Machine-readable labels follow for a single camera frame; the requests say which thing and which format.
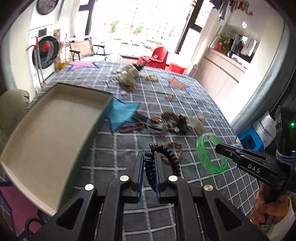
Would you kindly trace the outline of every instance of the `hand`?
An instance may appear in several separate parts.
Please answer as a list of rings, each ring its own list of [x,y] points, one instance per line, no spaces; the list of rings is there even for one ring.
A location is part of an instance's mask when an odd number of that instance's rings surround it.
[[[283,202],[270,202],[265,204],[263,198],[264,187],[265,184],[262,183],[252,208],[251,220],[256,226],[258,226],[259,223],[265,222],[265,213],[275,216],[274,223],[276,224],[281,221],[289,211],[289,198],[287,196]]]

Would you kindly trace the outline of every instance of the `metal bolt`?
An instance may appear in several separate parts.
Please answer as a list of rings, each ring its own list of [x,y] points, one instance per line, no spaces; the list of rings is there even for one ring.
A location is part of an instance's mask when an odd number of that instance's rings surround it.
[[[123,175],[119,179],[120,179],[120,181],[125,182],[125,181],[127,181],[129,179],[129,177],[127,175]]]
[[[210,191],[213,191],[213,186],[210,185],[210,184],[207,184],[207,185],[204,186],[204,189],[205,189],[206,191],[210,192]]]
[[[168,177],[168,179],[169,179],[171,182],[175,182],[175,181],[177,181],[177,180],[178,180],[178,177],[177,177],[177,176],[174,176],[174,175],[172,175],[172,176],[169,176],[169,177]]]
[[[91,191],[91,190],[93,190],[93,188],[94,188],[94,185],[92,185],[92,184],[86,184],[84,187],[84,189],[87,191]]]

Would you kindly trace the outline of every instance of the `red plastic chair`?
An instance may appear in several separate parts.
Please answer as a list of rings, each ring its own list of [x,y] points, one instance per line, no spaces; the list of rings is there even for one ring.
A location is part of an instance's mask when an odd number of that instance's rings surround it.
[[[146,67],[165,69],[167,58],[168,58],[168,50],[165,47],[158,47],[153,51],[152,57],[141,56],[138,59],[137,65],[141,64],[144,60],[146,60],[147,61],[145,65]]]

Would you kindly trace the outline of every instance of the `white sleeve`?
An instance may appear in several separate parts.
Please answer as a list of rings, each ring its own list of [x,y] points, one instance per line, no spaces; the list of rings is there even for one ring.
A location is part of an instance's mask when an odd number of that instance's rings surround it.
[[[281,241],[287,234],[295,221],[295,213],[292,208],[291,199],[289,199],[289,211],[286,216],[277,224],[272,224],[266,234],[271,241]]]

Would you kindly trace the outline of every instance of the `red basket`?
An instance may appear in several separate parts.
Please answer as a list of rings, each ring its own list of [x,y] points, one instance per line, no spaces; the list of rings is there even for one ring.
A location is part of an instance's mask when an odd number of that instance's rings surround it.
[[[175,63],[170,63],[168,70],[175,73],[183,74],[186,68],[183,68]]]

